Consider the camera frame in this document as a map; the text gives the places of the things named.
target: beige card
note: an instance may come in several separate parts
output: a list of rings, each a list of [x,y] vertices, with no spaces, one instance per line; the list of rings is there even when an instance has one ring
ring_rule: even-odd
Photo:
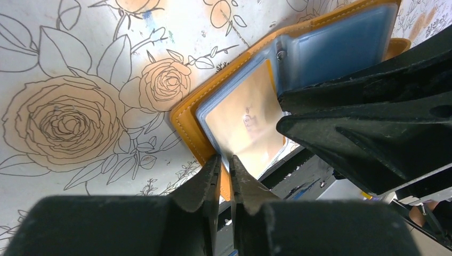
[[[206,117],[221,150],[228,158],[237,155],[255,178],[285,144],[276,131],[283,111],[271,74],[270,60],[266,60]]]

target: stitching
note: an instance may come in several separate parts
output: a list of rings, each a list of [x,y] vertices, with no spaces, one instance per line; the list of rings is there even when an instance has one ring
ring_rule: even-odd
[[[309,24],[306,25],[306,26],[298,27],[298,28],[291,29],[291,30],[287,31],[286,34],[289,34],[289,33],[291,33],[291,32],[294,32],[294,31],[297,31],[297,30],[301,30],[301,29],[307,28],[307,27],[309,27],[309,26],[317,27],[317,26],[322,25],[322,24],[324,24],[324,23],[327,23],[327,22],[329,22],[329,21],[331,21],[331,20],[336,20],[336,19],[338,19],[339,17],[342,17],[342,16],[344,16],[344,15],[350,13],[350,12],[353,12],[353,11],[355,11],[355,10],[359,10],[359,9],[361,9],[361,8],[363,8],[363,7],[367,6],[367,5],[369,5],[369,4],[372,4],[373,2],[375,2],[375,0],[372,0],[372,1],[368,2],[368,3],[362,4],[362,5],[360,5],[360,6],[357,6],[357,7],[353,8],[353,9],[349,10],[348,12],[342,13],[342,14],[340,14],[340,15],[338,15],[338,16],[335,16],[335,17],[333,17],[333,18],[330,18],[330,19],[328,19],[328,20],[326,20],[326,21],[323,21],[323,22],[321,22],[321,23],[319,23],[319,24],[316,24],[316,25],[313,25],[312,22],[309,22]],[[202,159],[204,162],[206,162],[206,160],[203,158],[202,154],[198,151],[198,149],[196,148],[195,144],[193,144],[193,142],[191,141],[191,139],[190,139],[190,137],[188,136],[187,132],[185,131],[185,129],[183,128],[183,126],[182,126],[181,123],[179,122],[179,117],[180,117],[183,113],[185,113],[185,111],[187,111],[188,109],[190,109],[196,102],[198,102],[200,98],[202,98],[204,95],[208,94],[213,88],[216,88],[217,85],[219,85],[222,81],[224,81],[226,78],[228,78],[229,75],[231,75],[231,74],[234,73],[237,69],[239,69],[244,63],[246,63],[246,62],[253,56],[253,54],[254,54],[255,52],[259,51],[261,48],[263,48],[264,46],[266,46],[267,43],[269,43],[271,40],[273,40],[273,39],[275,39],[275,38],[276,38],[276,36],[273,37],[273,38],[269,38],[268,40],[266,40],[266,41],[262,44],[261,47],[257,48],[257,49],[254,50],[253,52],[250,52],[250,56],[249,56],[246,60],[244,60],[242,63],[240,63],[234,70],[232,70],[231,72],[227,73],[220,81],[218,81],[217,83],[215,83],[209,90],[207,90],[207,91],[204,92],[202,95],[200,95],[198,98],[196,98],[196,100],[194,100],[190,105],[188,105],[186,109],[184,109],[180,114],[177,115],[177,117],[176,117],[176,122],[177,122],[178,126],[179,126],[180,129],[183,131],[183,133],[185,134],[185,137],[190,141],[190,144],[193,146],[193,148],[195,149],[196,153],[198,153],[198,155],[201,157],[201,159]],[[230,196],[230,193],[226,193],[226,192],[224,191],[224,189],[223,189],[221,186],[220,186],[220,191],[223,192],[223,194],[226,194],[226,195],[229,195],[229,196]]]

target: floral pattern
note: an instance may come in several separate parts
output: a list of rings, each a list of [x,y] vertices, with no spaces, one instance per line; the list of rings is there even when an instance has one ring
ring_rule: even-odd
[[[267,33],[354,2],[197,1],[2,6],[0,254],[18,209],[46,195],[172,192],[200,166],[168,111]],[[403,0],[393,37],[419,44],[450,12],[447,0]]]

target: floral tablecloth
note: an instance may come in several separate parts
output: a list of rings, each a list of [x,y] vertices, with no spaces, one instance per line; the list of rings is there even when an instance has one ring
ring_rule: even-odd
[[[0,254],[48,195],[167,195],[199,164],[168,111],[262,36],[351,0],[2,0]],[[449,0],[403,0],[413,45]]]

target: wallet flap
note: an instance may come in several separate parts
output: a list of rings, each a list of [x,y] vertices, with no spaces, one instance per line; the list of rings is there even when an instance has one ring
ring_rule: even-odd
[[[242,53],[238,58],[232,61],[216,75],[208,79],[203,85],[196,88],[177,106],[173,108],[170,114],[170,120],[175,129],[180,134],[183,141],[188,145],[193,155],[201,165],[204,165],[210,156],[216,153],[216,150],[210,143],[203,129],[196,118],[196,110],[201,102],[209,97],[218,89],[223,82],[230,78],[238,69],[247,63],[259,50],[270,45],[272,41],[281,35],[290,37],[299,37],[315,29],[322,28],[331,23],[343,20],[357,12],[365,10],[371,6],[382,4],[397,4],[400,6],[401,0],[360,0],[335,10],[320,17],[281,28],[265,36],[259,42]],[[385,59],[406,51],[410,47],[410,42],[405,39],[392,39],[389,43],[388,53]],[[230,177],[225,167],[222,167],[220,192],[224,199],[230,199]]]

